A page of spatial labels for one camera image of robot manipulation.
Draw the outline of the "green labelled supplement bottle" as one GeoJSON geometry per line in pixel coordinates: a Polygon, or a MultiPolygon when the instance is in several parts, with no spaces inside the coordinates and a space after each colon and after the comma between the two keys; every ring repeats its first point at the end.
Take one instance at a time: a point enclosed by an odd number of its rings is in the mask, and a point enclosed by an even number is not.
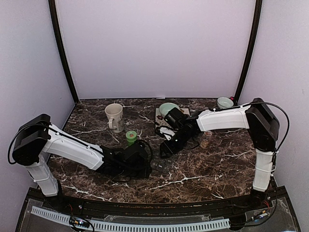
{"type": "Polygon", "coordinates": [[[126,141],[128,145],[132,145],[136,142],[137,140],[137,133],[135,131],[127,131],[126,132],[126,141]]]}

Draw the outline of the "clear pill bottle green label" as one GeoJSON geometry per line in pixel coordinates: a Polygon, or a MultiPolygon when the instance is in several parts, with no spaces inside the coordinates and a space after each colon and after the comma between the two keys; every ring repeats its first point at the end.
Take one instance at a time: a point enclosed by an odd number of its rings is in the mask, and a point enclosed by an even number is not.
{"type": "Polygon", "coordinates": [[[203,132],[201,138],[200,138],[200,147],[201,148],[207,148],[211,142],[212,139],[212,131],[205,131],[203,132]]]}

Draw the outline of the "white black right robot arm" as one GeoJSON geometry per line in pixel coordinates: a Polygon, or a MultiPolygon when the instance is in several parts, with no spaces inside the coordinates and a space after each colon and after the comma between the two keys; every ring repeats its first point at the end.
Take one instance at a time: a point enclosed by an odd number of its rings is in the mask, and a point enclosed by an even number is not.
{"type": "Polygon", "coordinates": [[[246,205],[256,210],[265,202],[265,192],[275,172],[276,159],[290,130],[290,119],[278,105],[255,98],[249,103],[225,109],[206,109],[191,115],[177,108],[164,117],[175,133],[160,144],[160,156],[171,157],[187,142],[208,131],[246,130],[255,150],[256,162],[252,189],[246,205]]]}

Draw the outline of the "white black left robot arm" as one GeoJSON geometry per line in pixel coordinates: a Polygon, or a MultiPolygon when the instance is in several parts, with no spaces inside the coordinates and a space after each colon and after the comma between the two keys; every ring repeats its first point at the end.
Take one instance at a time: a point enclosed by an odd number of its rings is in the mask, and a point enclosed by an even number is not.
{"type": "Polygon", "coordinates": [[[138,140],[125,149],[101,147],[65,133],[51,123],[49,115],[41,114],[19,128],[8,148],[8,163],[24,166],[58,211],[68,207],[68,199],[60,194],[61,185],[46,164],[45,153],[109,176],[142,179],[152,171],[153,151],[147,142],[138,140]]]}

